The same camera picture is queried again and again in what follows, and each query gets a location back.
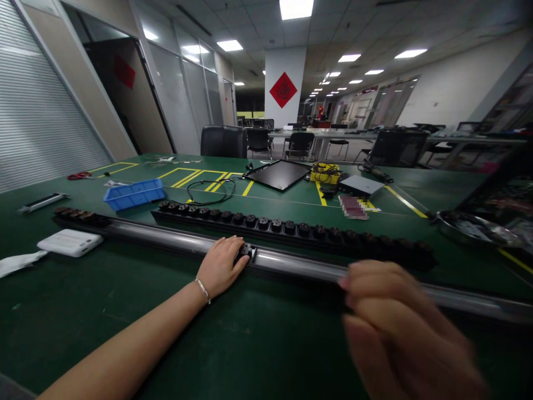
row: metal rail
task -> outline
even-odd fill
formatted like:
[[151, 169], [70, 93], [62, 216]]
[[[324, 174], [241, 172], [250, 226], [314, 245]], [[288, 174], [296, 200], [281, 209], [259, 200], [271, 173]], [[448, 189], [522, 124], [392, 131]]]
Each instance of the metal rail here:
[[[99, 233], [107, 237], [122, 238], [196, 256], [206, 254], [215, 242], [214, 239], [176, 229], [118, 218], [110, 218], [109, 220], [111, 221], [109, 225], [100, 228], [78, 222], [62, 221], [61, 219], [58, 219], [58, 222], [64, 222], [70, 226], [75, 225], [76, 229]], [[274, 249], [260, 247], [254, 247], [254, 249], [249, 264], [267, 271], [333, 283], [346, 275], [346, 268], [333, 264]], [[422, 287], [440, 307], [501, 321], [533, 325], [533, 304], [431, 284], [422, 284]]]

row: hand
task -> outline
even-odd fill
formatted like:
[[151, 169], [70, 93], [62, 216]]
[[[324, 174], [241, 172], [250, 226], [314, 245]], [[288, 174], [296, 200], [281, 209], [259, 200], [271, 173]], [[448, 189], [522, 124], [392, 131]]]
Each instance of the hand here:
[[361, 261], [339, 282], [350, 354], [373, 400], [484, 399], [468, 340], [394, 263]]
[[204, 284], [211, 299], [228, 289], [242, 272], [249, 256], [242, 256], [235, 267], [235, 256], [243, 246], [242, 237], [218, 239], [207, 252], [196, 277]]

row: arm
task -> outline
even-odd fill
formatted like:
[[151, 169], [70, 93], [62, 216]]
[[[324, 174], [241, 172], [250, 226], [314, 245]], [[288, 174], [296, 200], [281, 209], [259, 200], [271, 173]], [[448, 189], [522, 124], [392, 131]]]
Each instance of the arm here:
[[[248, 256], [233, 267], [243, 243], [242, 238], [222, 238], [206, 254], [197, 278], [211, 298], [228, 289], [244, 269]], [[131, 398], [206, 304], [207, 297], [198, 282], [189, 283], [81, 360], [41, 394], [39, 400]]]

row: metal bowl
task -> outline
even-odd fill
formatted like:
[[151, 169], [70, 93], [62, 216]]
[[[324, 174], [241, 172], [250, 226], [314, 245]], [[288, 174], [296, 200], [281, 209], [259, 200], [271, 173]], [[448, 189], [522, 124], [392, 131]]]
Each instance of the metal bowl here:
[[522, 240], [507, 228], [472, 214], [438, 211], [435, 221], [438, 230], [443, 234], [469, 246], [520, 248], [524, 245]]

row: forearm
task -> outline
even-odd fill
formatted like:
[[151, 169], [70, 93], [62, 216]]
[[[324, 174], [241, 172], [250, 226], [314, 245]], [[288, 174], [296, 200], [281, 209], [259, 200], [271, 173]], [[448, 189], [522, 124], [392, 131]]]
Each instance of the forearm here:
[[197, 282], [191, 282], [81, 360], [39, 399], [131, 398], [206, 304]]

